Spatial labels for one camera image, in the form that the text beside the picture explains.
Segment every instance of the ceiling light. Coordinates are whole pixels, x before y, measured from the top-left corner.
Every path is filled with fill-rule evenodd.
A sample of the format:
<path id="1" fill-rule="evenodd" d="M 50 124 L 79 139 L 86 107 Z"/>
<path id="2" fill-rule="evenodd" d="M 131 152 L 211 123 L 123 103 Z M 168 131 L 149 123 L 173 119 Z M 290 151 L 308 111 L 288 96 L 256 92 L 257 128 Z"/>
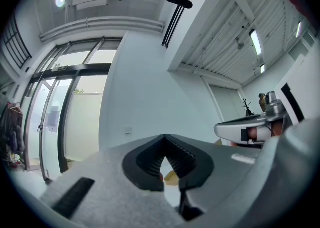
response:
<path id="1" fill-rule="evenodd" d="M 298 38 L 298 37 L 300 36 L 300 34 L 301 34 L 301 28 L 302 28 L 302 23 L 299 22 L 299 24 L 298 24 L 298 29 L 296 30 L 296 35 L 295 35 L 296 38 Z"/>
<path id="2" fill-rule="evenodd" d="M 261 74 L 263 74 L 265 71 L 266 71 L 266 66 L 265 66 L 265 65 L 262 65 L 262 66 L 261 66 Z"/>
<path id="3" fill-rule="evenodd" d="M 55 0 L 55 4 L 58 8 L 61 8 L 64 6 L 66 0 Z"/>
<path id="4" fill-rule="evenodd" d="M 252 42 L 253 42 L 253 45 L 255 47 L 256 54 L 259 56 L 262 53 L 262 50 L 261 50 L 261 45 L 260 45 L 257 31 L 255 29 L 252 29 L 252 31 L 249 33 L 249 35 L 250 35 Z"/>

